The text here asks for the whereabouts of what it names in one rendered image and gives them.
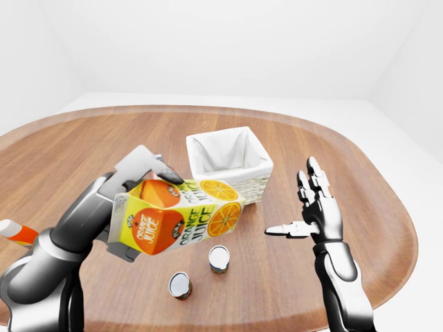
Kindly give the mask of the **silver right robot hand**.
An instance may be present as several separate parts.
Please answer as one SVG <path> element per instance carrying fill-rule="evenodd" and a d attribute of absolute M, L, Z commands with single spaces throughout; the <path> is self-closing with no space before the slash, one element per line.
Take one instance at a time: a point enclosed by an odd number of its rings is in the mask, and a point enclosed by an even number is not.
<path fill-rule="evenodd" d="M 317 160 L 307 159 L 307 172 L 297 173 L 298 197 L 303 203 L 302 221 L 266 228 L 265 234 L 302 239 L 311 236 L 315 243 L 341 241 L 343 222 L 337 200 L 329 191 L 326 173 Z"/>

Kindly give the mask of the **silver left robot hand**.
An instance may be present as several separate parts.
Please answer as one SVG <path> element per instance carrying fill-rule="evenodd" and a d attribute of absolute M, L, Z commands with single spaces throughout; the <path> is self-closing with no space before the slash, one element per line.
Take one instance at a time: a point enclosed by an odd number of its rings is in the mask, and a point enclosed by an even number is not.
<path fill-rule="evenodd" d="M 182 184 L 183 179 L 143 145 L 126 155 L 115 169 L 92 182 L 63 214 L 50 233 L 54 245 L 71 255 L 87 254 L 99 239 L 111 254 L 128 262 L 137 258 L 135 249 L 108 240 L 115 195 L 136 187 L 150 171 L 169 183 Z"/>

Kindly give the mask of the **orange juice carton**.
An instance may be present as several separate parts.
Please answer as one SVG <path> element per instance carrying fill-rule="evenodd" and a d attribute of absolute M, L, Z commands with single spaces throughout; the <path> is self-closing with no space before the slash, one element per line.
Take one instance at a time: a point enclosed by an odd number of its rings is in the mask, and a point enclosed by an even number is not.
<path fill-rule="evenodd" d="M 148 255 L 232 232 L 246 199 L 218 180 L 147 179 L 115 196 L 108 241 Z"/>

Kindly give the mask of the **white lined wicker basket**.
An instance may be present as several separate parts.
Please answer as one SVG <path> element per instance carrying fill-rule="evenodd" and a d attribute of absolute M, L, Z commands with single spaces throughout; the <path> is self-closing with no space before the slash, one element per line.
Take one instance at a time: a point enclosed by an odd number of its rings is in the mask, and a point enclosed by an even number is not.
<path fill-rule="evenodd" d="M 247 204 L 261 200 L 273 161 L 249 127 L 187 136 L 186 146 L 194 179 L 225 181 Z"/>

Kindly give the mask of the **orange bottle with white cap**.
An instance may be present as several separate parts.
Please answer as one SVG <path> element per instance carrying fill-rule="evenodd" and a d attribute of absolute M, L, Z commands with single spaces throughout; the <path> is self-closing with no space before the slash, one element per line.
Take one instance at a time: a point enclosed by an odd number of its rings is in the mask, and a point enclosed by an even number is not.
<path fill-rule="evenodd" d="M 32 248 L 38 232 L 11 219 L 0 221 L 0 235 L 25 248 Z"/>

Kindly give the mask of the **small tin with silver lid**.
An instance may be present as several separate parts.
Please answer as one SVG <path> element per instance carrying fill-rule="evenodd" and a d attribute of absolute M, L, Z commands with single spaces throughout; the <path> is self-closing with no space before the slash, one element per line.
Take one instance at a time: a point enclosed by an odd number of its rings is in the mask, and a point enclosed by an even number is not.
<path fill-rule="evenodd" d="M 175 273 L 169 281 L 168 290 L 171 296 L 178 300 L 187 299 L 192 292 L 192 283 L 189 276 L 185 272 Z"/>
<path fill-rule="evenodd" d="M 208 260 L 213 272 L 224 273 L 228 270 L 230 253 L 224 246 L 214 246 L 208 254 Z"/>

